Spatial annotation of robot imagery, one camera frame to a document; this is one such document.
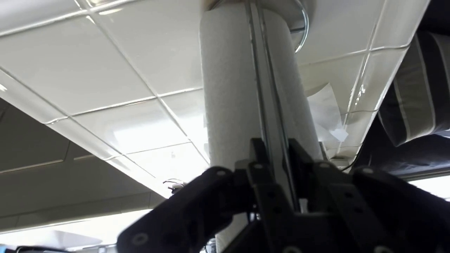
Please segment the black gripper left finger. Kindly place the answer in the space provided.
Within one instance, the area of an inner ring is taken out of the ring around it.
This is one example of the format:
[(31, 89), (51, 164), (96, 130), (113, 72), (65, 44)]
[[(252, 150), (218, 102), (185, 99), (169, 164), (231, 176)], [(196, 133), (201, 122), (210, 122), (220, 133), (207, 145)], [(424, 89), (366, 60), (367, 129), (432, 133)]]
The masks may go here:
[(263, 140), (252, 138), (251, 140), (251, 172), (269, 172), (270, 171), (270, 158), (268, 148)]

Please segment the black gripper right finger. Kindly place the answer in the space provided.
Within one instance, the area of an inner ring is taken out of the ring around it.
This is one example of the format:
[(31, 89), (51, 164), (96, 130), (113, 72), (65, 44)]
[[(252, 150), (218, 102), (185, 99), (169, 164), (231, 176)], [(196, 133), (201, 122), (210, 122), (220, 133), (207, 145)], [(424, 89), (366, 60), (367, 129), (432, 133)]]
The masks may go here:
[(289, 141), (289, 161), (294, 174), (308, 174), (314, 168), (313, 158), (297, 140)]

